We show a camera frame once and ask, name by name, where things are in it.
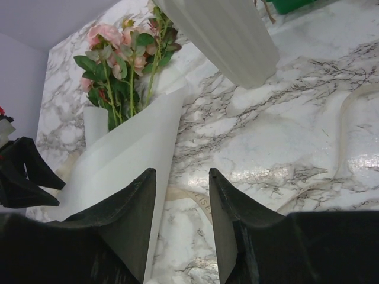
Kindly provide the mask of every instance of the white paper wrapping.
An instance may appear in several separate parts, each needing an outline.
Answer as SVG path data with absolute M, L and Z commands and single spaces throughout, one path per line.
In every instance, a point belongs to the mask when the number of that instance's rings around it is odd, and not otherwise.
M 52 220 L 63 221 L 125 188 L 147 168 L 156 169 L 156 200 L 145 281 L 152 271 L 183 100 L 188 93 L 185 80 L 181 82 L 181 88 L 160 96 L 90 146 L 76 161 L 68 183 L 58 194 L 60 205 L 47 207 Z
M 85 144 L 88 148 L 108 133 L 108 111 L 89 106 L 84 108 L 83 117 Z

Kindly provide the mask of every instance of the flower bouquet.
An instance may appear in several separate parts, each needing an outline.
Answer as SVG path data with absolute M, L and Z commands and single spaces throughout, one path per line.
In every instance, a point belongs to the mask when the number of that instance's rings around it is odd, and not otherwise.
M 108 111 L 110 131 L 148 106 L 155 74 L 181 49 L 172 21 L 157 6 L 153 15 L 149 28 L 134 26 L 133 19 L 124 19 L 122 30 L 108 24 L 90 28 L 90 50 L 74 57 L 84 69 L 81 86 L 88 99 Z M 146 92 L 139 86 L 145 75 L 150 75 Z

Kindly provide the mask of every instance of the black item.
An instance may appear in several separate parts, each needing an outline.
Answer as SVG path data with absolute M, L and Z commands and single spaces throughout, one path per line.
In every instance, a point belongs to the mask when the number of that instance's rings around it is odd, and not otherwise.
M 0 114 L 0 120 L 8 120 L 9 123 L 12 123 L 14 121 L 13 117 L 8 117 L 4 114 Z
M 64 222 L 0 214 L 0 283 L 142 284 L 155 170 Z
M 33 139 L 22 137 L 0 149 L 0 204 L 8 208 L 58 206 L 39 186 L 62 189 L 61 180 L 40 156 Z
M 283 216 L 210 170 L 220 284 L 378 283 L 379 212 Z

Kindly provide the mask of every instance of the flower stem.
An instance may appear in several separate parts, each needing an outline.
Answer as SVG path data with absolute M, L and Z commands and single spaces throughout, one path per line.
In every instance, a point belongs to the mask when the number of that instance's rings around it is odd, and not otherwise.
M 133 78 L 134 78 L 134 60 L 136 58 L 136 55 L 133 53 L 133 61 L 131 63 L 131 75 L 130 75 L 130 81 L 129 81 L 129 92 L 130 92 L 130 117 L 132 117 L 134 114 L 134 102 L 133 102 Z
M 158 68 L 159 60 L 162 57 L 162 53 L 161 53 L 162 52 L 162 39 L 166 35 L 166 31 L 167 31 L 169 22 L 170 22 L 170 20 L 167 19 L 167 21 L 165 22 L 165 26 L 163 28 L 162 33 L 159 33 L 158 50 L 157 50 L 157 52 L 155 53 L 155 56 L 154 56 L 153 67 L 152 67 L 152 74 L 150 76 L 149 86 L 147 87 L 147 97 L 146 97 L 146 102 L 145 102 L 143 108 L 146 108 L 149 105 L 149 102 L 150 102 L 150 99 L 151 99 L 151 96 L 152 96 L 152 88 L 153 88 L 154 77 L 155 77 L 155 74 L 156 74 L 156 69 Z
M 107 74 L 107 67 L 105 66 L 105 63 L 103 62 L 102 65 L 104 67 L 105 74 Z M 113 96 L 112 96 L 112 89 L 111 89 L 111 82 L 109 81 L 108 76 L 107 76 L 107 92 L 108 92 L 109 98 L 111 99 L 111 106 L 112 106 L 114 124 L 117 127 L 117 126 L 119 126 L 119 124 L 117 122 L 117 117 L 116 117 L 116 112 L 117 111 L 116 111 L 116 107 L 114 106 L 114 101 L 113 101 Z

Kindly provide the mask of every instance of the green leaf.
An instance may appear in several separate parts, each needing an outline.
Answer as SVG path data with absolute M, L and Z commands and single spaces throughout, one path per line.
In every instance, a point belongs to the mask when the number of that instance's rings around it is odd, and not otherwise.
M 111 69 L 109 68 L 107 64 L 99 63 L 96 65 L 95 75 L 98 78 L 98 80 L 102 82 L 106 81 L 110 73 L 111 73 Z
M 121 53 L 123 55 L 125 55 L 126 57 L 130 57 L 133 55 L 133 51 L 131 50 L 131 48 L 129 46 L 127 46 L 126 44 L 122 44 L 120 45 L 120 50 L 121 50 Z
M 158 66 L 159 67 L 166 66 L 170 62 L 172 55 L 173 55 L 173 52 L 167 52 L 165 57 L 162 58 L 162 60 L 158 63 Z
M 87 55 L 87 57 L 93 61 L 97 61 L 100 59 L 99 57 L 99 51 L 97 50 L 93 50 L 93 51 L 86 51 L 85 52 L 85 55 Z
M 144 67 L 144 69 L 142 70 L 142 73 L 144 73 L 144 74 L 149 74 L 149 73 L 152 72 L 152 70 L 153 70 L 153 64 L 152 64 L 152 63 L 149 63 L 148 65 L 146 65 L 146 66 Z
M 136 48 L 136 56 L 142 56 L 144 55 L 146 51 L 146 47 L 145 46 L 137 46 Z
M 124 79 L 126 75 L 128 75 L 128 69 L 126 68 L 126 63 L 125 61 L 117 54 L 113 53 L 114 58 L 116 59 L 118 65 L 120 65 L 120 70 L 121 70 L 121 78 Z
M 98 81 L 98 78 L 96 77 L 95 74 L 93 74 L 91 71 L 86 71 L 83 73 L 83 77 L 84 78 L 87 78 L 89 80 L 92 80 L 92 81 L 95 81 L 97 82 Z
M 138 46 L 148 46 L 154 43 L 154 38 L 148 33 L 141 33 L 137 38 Z
M 74 56 L 73 59 L 75 60 L 76 64 L 83 68 L 85 71 L 91 71 L 94 72 L 96 68 L 96 62 L 92 61 L 88 57 L 84 55 L 77 55 Z
M 154 9 L 153 9 L 153 14 L 157 17 L 157 18 L 160 18 L 160 14 L 162 13 L 162 11 L 160 10 L 160 8 L 158 6 L 155 6 Z
M 168 44 L 174 43 L 176 38 L 178 37 L 178 30 L 175 28 L 169 28 L 167 29 L 167 32 L 163 38 L 165 42 Z
M 167 51 L 179 51 L 180 49 L 182 49 L 182 46 L 178 43 L 172 43 L 170 44 L 169 46 L 167 46 Z
M 99 107 L 100 91 L 98 89 L 89 90 L 87 98 L 95 107 Z
M 156 18 L 149 18 L 150 25 L 152 25 L 153 28 L 158 27 L 158 22 Z
M 108 130 L 112 131 L 116 128 L 116 122 L 114 121 L 114 116 L 112 110 L 108 109 Z
M 140 102 L 140 95 L 137 93 L 137 91 L 133 91 L 133 101 L 135 104 L 138 104 Z

